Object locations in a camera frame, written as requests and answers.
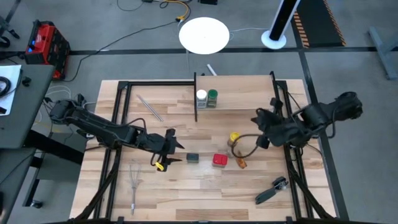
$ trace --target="red power station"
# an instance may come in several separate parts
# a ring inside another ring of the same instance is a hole
[[[70,46],[53,22],[36,20],[25,51],[26,64],[54,65],[54,80],[65,79]]]

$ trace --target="green bottle cap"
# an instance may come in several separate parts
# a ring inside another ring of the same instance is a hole
[[[209,96],[210,98],[217,98],[217,96],[218,96],[217,90],[209,90],[208,96]]]

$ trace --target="white cable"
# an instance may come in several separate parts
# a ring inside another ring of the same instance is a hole
[[[57,91],[53,91],[53,92],[51,92],[51,93],[47,93],[46,96],[51,95],[51,94],[54,94],[54,93],[61,93],[61,92],[68,93],[68,95],[69,95],[69,100],[72,99],[72,93],[70,93],[69,91],[66,91],[66,90],[57,90]]]
[[[86,109],[86,105],[90,105],[90,104],[94,104],[94,103],[97,103],[97,102],[87,102],[87,103],[84,103],[82,107],[84,109]]]
[[[35,121],[33,126],[35,126],[36,124],[40,123],[42,121],[42,119],[43,119],[43,115],[42,115],[42,112],[39,110],[39,120]]]
[[[254,28],[254,27],[243,28],[243,29],[238,29],[238,30],[230,30],[229,31],[229,34],[230,34],[229,40],[234,39],[235,35],[233,34],[233,32],[239,32],[239,31],[242,31],[242,30],[251,30],[251,29],[254,29],[254,30],[269,30],[269,29],[265,29],[265,28]]]
[[[69,89],[69,87],[67,87],[67,86],[65,86],[65,85],[51,86],[51,87],[49,88],[49,90],[52,89],[52,88],[57,88],[57,87],[64,87],[64,88],[66,88],[67,90],[69,90],[70,93],[72,93],[72,91]]]
[[[256,30],[269,30],[266,28],[254,28],[254,27],[250,27],[250,28],[243,28],[243,29],[238,29],[238,30],[230,30],[229,32],[238,32],[238,31],[242,31],[242,30],[249,30],[249,29],[256,29]]]

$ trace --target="red toolbox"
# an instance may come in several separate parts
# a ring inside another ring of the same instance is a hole
[[[25,51],[29,65],[55,66],[54,80],[64,80],[70,46],[53,22],[36,20]]]

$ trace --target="wooden table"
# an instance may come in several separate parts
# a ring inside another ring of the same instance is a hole
[[[289,92],[300,106],[307,105],[301,80],[286,80]],[[111,119],[117,80],[103,81],[95,113]],[[163,135],[167,128],[177,130],[176,137],[185,149],[177,149],[170,157],[183,159],[169,166],[167,172],[157,172],[149,164],[150,153],[125,147],[119,168],[112,220],[124,216],[125,220],[249,220],[277,221],[294,217],[290,189],[277,193],[270,200],[255,205],[254,197],[269,189],[272,181],[288,177],[284,152],[281,147],[258,149],[246,159],[245,169],[230,159],[225,168],[214,168],[214,153],[225,153],[230,132],[259,133],[250,121],[258,107],[270,108],[269,100],[275,95],[271,77],[225,76],[198,77],[197,88],[219,91],[215,110],[199,110],[198,122],[194,119],[193,86],[134,86],[131,92],[127,121],[144,118],[148,133]],[[139,101],[141,95],[164,119],[159,122]],[[297,107],[292,103],[293,111]],[[243,153],[253,149],[256,138],[244,138],[237,148]],[[87,147],[96,146],[92,140]],[[319,149],[316,141],[310,144]],[[188,152],[199,153],[199,164],[187,164]],[[77,216],[98,189],[104,149],[85,153],[70,216]],[[131,183],[129,164],[135,159],[142,164],[137,190],[136,209],[131,215]],[[309,189],[331,215],[335,215],[331,193],[319,152],[311,147],[303,149],[303,163]],[[305,216],[302,193],[298,190],[300,206]],[[106,203],[102,203],[104,216]]]

